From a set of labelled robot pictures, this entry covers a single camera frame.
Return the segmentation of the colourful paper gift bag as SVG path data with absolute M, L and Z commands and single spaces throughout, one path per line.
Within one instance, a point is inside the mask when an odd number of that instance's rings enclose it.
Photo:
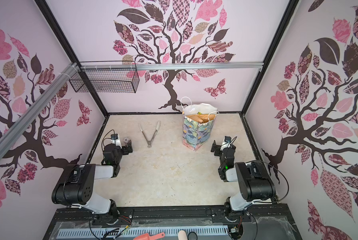
M 208 123 L 200 124 L 187 118 L 187 115 L 219 115 L 218 108 L 210 104 L 193 104 L 189 97 L 182 97 L 180 99 L 183 115 L 182 126 L 182 143 L 187 148 L 197 151 L 210 137 L 215 119 Z

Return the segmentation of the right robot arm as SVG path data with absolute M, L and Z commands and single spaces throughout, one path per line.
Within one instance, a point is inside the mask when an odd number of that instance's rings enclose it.
M 264 166 L 264 162 L 254 160 L 249 163 L 235 162 L 236 146 L 230 137 L 222 144 L 212 143 L 211 152 L 219 157 L 218 174 L 224 182 L 237 182 L 238 192 L 226 199 L 224 212 L 226 217 L 231 214 L 243 213 L 256 203 L 266 202 L 275 197 L 275 185 Z

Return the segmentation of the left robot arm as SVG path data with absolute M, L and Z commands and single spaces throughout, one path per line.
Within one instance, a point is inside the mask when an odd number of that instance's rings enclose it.
M 122 157 L 133 152 L 132 144 L 104 147 L 100 165 L 68 165 L 52 192 L 52 202 L 64 206 L 81 207 L 96 215 L 109 215 L 116 219 L 120 213 L 114 200 L 105 199 L 94 190 L 94 181 L 118 176 Z

